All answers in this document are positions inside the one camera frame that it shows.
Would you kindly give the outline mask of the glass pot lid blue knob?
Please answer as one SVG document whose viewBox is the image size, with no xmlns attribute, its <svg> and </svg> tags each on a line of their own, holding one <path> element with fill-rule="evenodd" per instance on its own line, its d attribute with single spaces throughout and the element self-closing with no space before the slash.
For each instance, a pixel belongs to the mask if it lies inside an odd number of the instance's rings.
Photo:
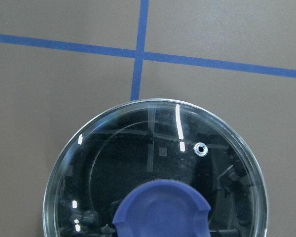
<svg viewBox="0 0 296 237">
<path fill-rule="evenodd" d="M 268 206 L 245 141 L 198 106 L 133 101 L 83 126 L 43 203 L 47 237 L 264 237 Z"/>
</svg>

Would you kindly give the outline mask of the brown paper table cover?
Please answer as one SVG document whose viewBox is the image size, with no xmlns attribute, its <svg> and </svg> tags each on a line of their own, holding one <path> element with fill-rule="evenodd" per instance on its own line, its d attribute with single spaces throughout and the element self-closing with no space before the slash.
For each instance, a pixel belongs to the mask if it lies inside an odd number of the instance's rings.
<svg viewBox="0 0 296 237">
<path fill-rule="evenodd" d="M 136 50 L 139 0 L 0 0 L 0 34 Z M 296 0 L 150 0 L 146 52 L 296 70 Z M 41 237 L 69 139 L 131 96 L 196 104 L 250 146 L 268 236 L 296 237 L 296 78 L 5 43 L 0 39 L 0 237 Z"/>
</svg>

